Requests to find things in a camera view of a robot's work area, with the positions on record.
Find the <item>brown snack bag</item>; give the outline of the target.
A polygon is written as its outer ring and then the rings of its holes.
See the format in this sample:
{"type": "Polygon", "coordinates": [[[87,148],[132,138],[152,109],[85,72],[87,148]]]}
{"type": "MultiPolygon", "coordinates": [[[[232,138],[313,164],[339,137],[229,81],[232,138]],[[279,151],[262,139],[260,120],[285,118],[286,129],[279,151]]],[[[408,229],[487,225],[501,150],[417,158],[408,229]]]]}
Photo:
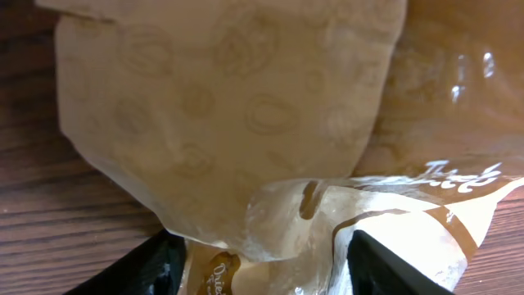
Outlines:
{"type": "Polygon", "coordinates": [[[184,238],[177,294],[353,294],[363,230],[453,292],[523,190],[523,4],[60,1],[60,127],[184,238]]]}

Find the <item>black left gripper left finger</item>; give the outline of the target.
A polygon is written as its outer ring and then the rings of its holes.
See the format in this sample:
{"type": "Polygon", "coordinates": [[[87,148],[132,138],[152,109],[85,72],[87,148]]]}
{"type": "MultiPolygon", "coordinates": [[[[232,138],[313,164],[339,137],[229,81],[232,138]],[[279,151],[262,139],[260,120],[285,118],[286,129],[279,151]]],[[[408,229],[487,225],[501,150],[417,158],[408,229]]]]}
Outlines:
{"type": "Polygon", "coordinates": [[[175,295],[186,258],[184,238],[163,229],[65,295],[175,295]]]}

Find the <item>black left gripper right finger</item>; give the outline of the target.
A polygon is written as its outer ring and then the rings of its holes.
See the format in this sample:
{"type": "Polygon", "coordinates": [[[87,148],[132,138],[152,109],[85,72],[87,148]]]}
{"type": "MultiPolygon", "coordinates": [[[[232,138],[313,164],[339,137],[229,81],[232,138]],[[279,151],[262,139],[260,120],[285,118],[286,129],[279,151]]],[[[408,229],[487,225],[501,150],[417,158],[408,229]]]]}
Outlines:
{"type": "Polygon", "coordinates": [[[363,230],[353,233],[346,258],[354,295],[454,295],[363,230]]]}

